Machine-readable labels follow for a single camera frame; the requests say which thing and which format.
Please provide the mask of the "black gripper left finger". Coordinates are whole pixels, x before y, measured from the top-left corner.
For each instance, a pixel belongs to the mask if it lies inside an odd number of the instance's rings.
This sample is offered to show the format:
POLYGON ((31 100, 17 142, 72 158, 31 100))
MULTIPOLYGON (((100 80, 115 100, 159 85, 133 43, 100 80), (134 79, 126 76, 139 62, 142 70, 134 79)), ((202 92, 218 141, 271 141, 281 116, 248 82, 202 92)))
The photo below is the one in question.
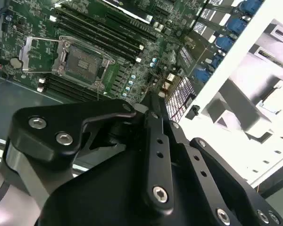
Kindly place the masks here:
POLYGON ((71 179, 77 157, 104 147, 142 151, 145 173, 137 195, 154 212, 172 212, 168 122, 164 99, 152 93, 135 106, 110 99, 22 108, 12 117, 5 161, 42 208, 71 179))

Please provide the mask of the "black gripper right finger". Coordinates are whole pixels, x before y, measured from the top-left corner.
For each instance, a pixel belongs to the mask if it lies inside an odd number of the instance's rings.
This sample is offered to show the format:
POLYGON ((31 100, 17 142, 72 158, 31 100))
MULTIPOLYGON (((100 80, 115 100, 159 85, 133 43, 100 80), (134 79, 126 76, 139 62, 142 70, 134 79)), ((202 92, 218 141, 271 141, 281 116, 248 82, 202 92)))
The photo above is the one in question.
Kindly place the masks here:
POLYGON ((207 142, 188 141, 181 127, 169 120, 163 98, 158 114, 171 140, 171 155, 190 176, 199 198, 202 226, 283 226, 280 214, 207 142))

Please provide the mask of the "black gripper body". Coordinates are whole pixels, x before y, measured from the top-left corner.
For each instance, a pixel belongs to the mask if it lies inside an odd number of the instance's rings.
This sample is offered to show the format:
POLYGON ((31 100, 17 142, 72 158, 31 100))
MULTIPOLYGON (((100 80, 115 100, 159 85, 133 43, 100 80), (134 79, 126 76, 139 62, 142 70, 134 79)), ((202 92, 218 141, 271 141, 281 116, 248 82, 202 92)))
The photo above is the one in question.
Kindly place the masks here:
POLYGON ((154 212, 142 190, 145 154, 125 151, 58 188, 47 200, 41 226, 201 226, 199 198, 190 176, 171 155, 172 212, 154 212))

